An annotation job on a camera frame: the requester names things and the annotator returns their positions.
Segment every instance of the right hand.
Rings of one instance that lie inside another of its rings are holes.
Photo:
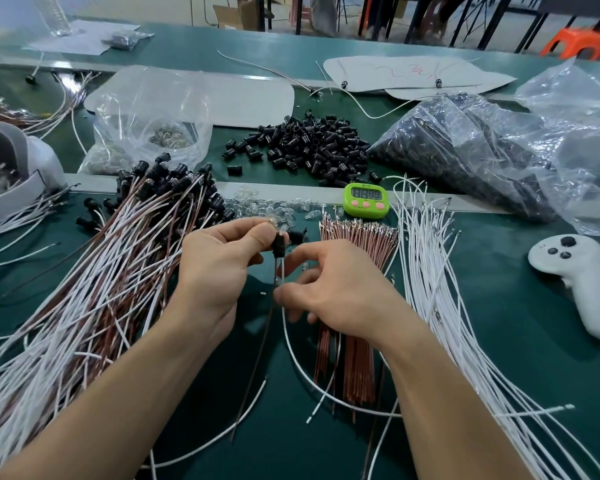
[[[318,265],[274,291],[288,319],[296,322],[303,311],[310,323],[318,317],[334,330],[366,339],[378,349],[416,313],[393,288],[366,251],[350,241],[309,242],[285,258],[285,275],[307,260]]]

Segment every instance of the orange stool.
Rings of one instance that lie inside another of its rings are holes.
[[[600,58],[600,32],[592,29],[560,29],[555,37],[544,46],[540,55],[547,55],[552,48],[560,42],[566,44],[565,49],[560,54],[561,59],[575,57],[586,48],[593,49],[593,54],[591,56],[592,61]]]
[[[291,25],[292,27],[296,26],[297,7],[298,7],[298,0],[291,0],[291,7],[289,9],[289,25]],[[307,22],[311,22],[311,0],[303,0],[302,19]]]

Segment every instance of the bag of black parts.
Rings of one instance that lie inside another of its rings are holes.
[[[567,62],[520,86],[516,100],[531,113],[469,93],[434,96],[369,154],[526,219],[560,216],[600,235],[600,82]]]

